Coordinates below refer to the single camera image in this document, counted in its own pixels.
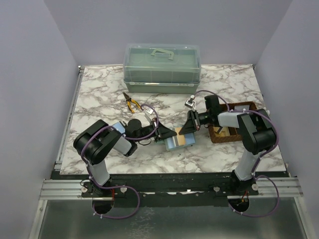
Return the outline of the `light green card holder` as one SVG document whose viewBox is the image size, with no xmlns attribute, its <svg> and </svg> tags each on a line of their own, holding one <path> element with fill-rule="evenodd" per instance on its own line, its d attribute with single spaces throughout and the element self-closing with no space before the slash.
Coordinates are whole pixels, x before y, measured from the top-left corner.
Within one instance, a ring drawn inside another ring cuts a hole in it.
<svg viewBox="0 0 319 239">
<path fill-rule="evenodd" d="M 187 146 L 192 146 L 195 144 L 195 135 L 194 133 L 188 133 L 179 135 L 179 131 L 181 127 L 172 128 L 174 132 L 176 132 L 176 136 L 161 140 L 157 142 L 157 144 L 164 144 L 167 151 L 175 150 L 178 148 L 183 148 Z"/>
</svg>

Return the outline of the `gold magnetic stripe card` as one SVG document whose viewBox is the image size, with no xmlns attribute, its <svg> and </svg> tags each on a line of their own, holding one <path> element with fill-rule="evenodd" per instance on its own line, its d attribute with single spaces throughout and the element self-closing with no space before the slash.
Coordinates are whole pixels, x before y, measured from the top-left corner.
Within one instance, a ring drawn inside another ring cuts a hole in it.
<svg viewBox="0 0 319 239">
<path fill-rule="evenodd" d="M 186 145 L 186 139 L 184 135 L 180 135 L 179 132 L 181 130 L 181 127 L 175 127 L 174 131 L 177 133 L 177 136 L 173 137 L 173 142 L 175 147 L 180 147 Z"/>
</svg>

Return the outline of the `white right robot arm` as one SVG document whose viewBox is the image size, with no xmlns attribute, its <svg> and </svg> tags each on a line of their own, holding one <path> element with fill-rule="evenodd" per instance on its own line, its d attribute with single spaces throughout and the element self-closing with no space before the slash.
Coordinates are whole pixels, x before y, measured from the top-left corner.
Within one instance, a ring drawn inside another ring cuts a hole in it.
<svg viewBox="0 0 319 239">
<path fill-rule="evenodd" d="M 277 130 L 267 112 L 264 109 L 236 110 L 231 108 L 228 103 L 225 103 L 226 109 L 224 110 L 219 102 L 224 99 L 216 94 L 206 96 L 204 99 L 206 111 L 203 113 L 198 113 L 195 109 L 194 95 L 185 101 L 184 105 L 190 110 L 179 134 L 196 132 L 200 130 L 202 125 L 206 124 L 214 127 L 236 128 L 242 138 L 244 152 L 233 171 L 233 175 L 240 182 L 251 180 L 254 178 L 261 158 L 274 150 L 279 143 Z"/>
</svg>

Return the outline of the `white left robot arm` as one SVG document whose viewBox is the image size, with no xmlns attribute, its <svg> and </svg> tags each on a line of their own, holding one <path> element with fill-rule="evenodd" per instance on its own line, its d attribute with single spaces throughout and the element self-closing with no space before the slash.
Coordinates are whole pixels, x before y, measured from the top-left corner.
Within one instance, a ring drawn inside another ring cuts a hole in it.
<svg viewBox="0 0 319 239">
<path fill-rule="evenodd" d="M 129 157 L 136 151 L 139 141 L 150 138 L 161 141 L 174 136 L 177 136 L 174 130 L 156 119 L 145 127 L 138 119 L 114 125 L 100 119 L 75 138 L 73 147 L 85 162 L 90 179 L 102 187 L 110 179 L 105 158 L 111 150 Z"/>
</svg>

